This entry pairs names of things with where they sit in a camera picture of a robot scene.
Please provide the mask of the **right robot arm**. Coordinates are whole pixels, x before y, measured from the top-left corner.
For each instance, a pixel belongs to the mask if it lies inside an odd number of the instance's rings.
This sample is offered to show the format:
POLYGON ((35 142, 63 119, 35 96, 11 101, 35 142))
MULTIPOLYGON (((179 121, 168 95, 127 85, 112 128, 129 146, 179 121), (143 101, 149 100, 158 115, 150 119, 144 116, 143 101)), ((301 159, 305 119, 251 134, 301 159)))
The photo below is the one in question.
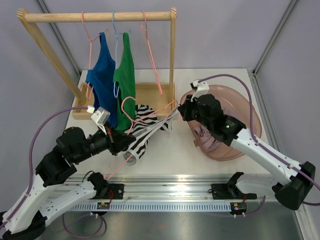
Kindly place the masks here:
POLYGON ((289 159, 265 144, 243 122, 223 113, 213 95, 189 94, 177 109, 184 121, 198 122, 215 141, 244 153, 271 173, 277 180, 271 189, 286 208, 297 210, 311 188, 319 186, 314 181, 316 168, 312 163, 289 159))

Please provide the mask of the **pale pink tank top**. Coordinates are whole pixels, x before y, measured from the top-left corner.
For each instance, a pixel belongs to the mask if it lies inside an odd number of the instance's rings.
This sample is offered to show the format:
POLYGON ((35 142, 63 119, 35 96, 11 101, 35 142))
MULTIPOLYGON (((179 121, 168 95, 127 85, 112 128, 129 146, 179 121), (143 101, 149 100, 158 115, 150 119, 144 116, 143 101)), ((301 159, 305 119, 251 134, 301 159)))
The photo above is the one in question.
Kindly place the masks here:
POLYGON ((189 128, 194 136, 195 147, 199 147, 208 158, 222 161, 223 158, 228 158, 229 152, 234 150, 232 147, 217 141, 206 127, 196 121, 191 121, 189 128))

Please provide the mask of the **pink wire hanger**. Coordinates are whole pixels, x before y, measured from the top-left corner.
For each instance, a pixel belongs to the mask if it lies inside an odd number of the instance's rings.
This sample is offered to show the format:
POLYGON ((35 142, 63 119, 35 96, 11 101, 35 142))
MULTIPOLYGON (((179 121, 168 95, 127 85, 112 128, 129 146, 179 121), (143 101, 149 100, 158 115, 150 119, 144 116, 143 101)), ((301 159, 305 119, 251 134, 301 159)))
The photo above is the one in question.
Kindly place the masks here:
POLYGON ((159 81, 158 71, 157 71, 157 68, 156 68, 156 63, 155 63, 155 60, 154 60, 154 56, 153 56, 153 52, 152 52, 152 48, 151 48, 151 44, 150 44, 150 40, 149 40, 147 16, 146 16, 146 13, 144 11, 141 11, 141 13, 143 15, 144 25, 142 23, 139 23, 139 26, 140 26, 141 33, 143 35, 143 42, 145 44, 145 47, 146 47, 146 50, 147 50, 147 53, 148 53, 148 57, 149 57, 149 60, 150 60, 150 63, 151 63, 151 67, 152 67, 152 70, 153 70, 153 74, 154 74, 154 77, 155 77, 155 82, 156 82, 156 85, 158 87, 159 94, 162 97, 163 96, 163 90, 162 90, 161 83, 159 81))

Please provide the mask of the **black white striped tank top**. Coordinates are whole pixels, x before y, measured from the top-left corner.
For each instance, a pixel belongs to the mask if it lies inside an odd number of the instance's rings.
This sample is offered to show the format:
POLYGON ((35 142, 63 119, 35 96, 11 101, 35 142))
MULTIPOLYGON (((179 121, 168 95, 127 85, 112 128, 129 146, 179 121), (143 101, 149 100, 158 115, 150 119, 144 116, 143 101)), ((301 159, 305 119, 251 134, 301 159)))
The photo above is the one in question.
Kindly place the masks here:
POLYGON ((172 121, 177 114, 178 110, 175 108, 167 117, 158 119, 150 106, 145 104, 135 106, 136 122, 130 131, 130 134, 135 137, 135 142, 128 147, 123 155, 125 159, 128 159, 126 162, 128 166, 135 165, 137 160, 143 157, 150 138, 157 131, 171 131, 173 129, 172 121))

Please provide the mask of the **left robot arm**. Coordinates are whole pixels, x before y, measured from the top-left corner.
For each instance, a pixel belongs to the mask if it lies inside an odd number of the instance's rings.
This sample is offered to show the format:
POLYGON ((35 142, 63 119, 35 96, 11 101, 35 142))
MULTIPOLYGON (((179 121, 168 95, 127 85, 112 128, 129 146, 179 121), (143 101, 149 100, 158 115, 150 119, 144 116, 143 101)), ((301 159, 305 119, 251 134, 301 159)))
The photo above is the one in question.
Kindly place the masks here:
POLYGON ((125 151, 136 138, 113 127, 86 137, 79 127, 67 128, 56 139, 56 146, 35 169, 32 185, 16 203, 1 216, 4 240, 35 240, 56 218, 78 203, 93 198, 103 199, 109 183, 100 172, 92 173, 79 187, 46 202, 48 197, 74 173, 76 165, 105 150, 112 155, 125 151))

